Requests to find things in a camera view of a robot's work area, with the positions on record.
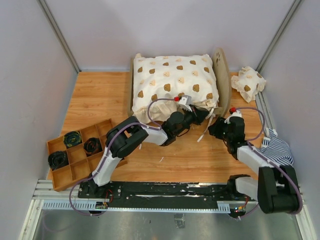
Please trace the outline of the wooden pet bed frame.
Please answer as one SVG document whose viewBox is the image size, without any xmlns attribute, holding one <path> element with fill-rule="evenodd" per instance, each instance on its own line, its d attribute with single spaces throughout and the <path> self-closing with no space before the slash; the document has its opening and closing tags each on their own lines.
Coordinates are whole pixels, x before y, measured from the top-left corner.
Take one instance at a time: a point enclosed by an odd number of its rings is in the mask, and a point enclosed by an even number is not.
<svg viewBox="0 0 320 240">
<path fill-rule="evenodd" d="M 214 54 L 211 57 L 213 62 L 213 72 L 216 77 L 216 87 L 219 93 L 218 108 L 213 113 L 216 116 L 224 117 L 229 112 L 232 97 L 232 84 L 231 74 L 229 66 L 226 60 L 225 52 L 221 47 L 217 47 L 214 50 Z M 127 104 L 127 116 L 133 115 L 133 85 L 134 85 L 134 58 L 130 59 L 130 77 L 128 78 L 128 104 Z"/>
</svg>

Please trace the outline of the small bear print pillow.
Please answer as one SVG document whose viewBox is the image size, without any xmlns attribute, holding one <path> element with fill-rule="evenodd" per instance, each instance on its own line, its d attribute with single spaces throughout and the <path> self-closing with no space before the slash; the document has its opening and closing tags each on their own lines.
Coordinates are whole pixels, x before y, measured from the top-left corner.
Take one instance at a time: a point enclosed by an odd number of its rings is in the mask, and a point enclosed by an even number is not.
<svg viewBox="0 0 320 240">
<path fill-rule="evenodd" d="M 250 103 L 256 100 L 256 95 L 265 88 L 266 80 L 252 67 L 243 67 L 238 75 L 231 77 L 231 87 L 237 90 L 242 98 Z"/>
</svg>

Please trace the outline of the large bear print cushion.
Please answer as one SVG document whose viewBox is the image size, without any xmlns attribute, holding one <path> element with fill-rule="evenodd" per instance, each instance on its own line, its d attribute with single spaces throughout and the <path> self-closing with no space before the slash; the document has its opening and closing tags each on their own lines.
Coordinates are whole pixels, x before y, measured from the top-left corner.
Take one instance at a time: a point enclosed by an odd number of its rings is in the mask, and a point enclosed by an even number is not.
<svg viewBox="0 0 320 240">
<path fill-rule="evenodd" d="M 174 101 L 182 95 L 191 96 L 191 108 L 209 111 L 205 120 L 212 122 L 219 92 L 209 55 L 135 56 L 132 111 L 139 122 L 163 123 L 172 113 L 183 113 Z"/>
</svg>

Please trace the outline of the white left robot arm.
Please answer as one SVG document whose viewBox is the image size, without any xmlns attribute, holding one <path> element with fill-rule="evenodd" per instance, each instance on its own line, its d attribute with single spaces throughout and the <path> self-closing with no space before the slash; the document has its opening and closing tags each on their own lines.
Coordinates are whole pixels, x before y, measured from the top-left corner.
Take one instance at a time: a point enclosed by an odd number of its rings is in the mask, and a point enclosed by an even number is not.
<svg viewBox="0 0 320 240">
<path fill-rule="evenodd" d="M 88 182 L 89 191 L 96 198 L 107 193 L 107 185 L 117 165 L 130 155 L 143 142 L 166 147 L 176 138 L 189 131 L 192 124 L 201 125 L 209 112 L 195 107 L 191 111 L 175 111 L 160 127 L 145 125 L 131 116 L 112 128 L 106 134 L 106 143 L 103 155 L 92 172 Z"/>
</svg>

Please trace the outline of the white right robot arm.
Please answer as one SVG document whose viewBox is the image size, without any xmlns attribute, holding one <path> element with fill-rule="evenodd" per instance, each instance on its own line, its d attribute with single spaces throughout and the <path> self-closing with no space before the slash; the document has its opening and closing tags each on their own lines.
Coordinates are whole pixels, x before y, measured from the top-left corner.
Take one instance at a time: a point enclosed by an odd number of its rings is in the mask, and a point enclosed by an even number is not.
<svg viewBox="0 0 320 240">
<path fill-rule="evenodd" d="M 257 180 L 245 174 L 231 176 L 232 184 L 226 188 L 230 199 L 246 195 L 256 200 L 265 214 L 301 212 L 303 200 L 289 145 L 278 139 L 273 129 L 269 129 L 260 148 L 245 139 L 245 121 L 237 112 L 228 118 L 218 117 L 208 131 L 224 141 L 228 152 L 258 176 Z"/>
</svg>

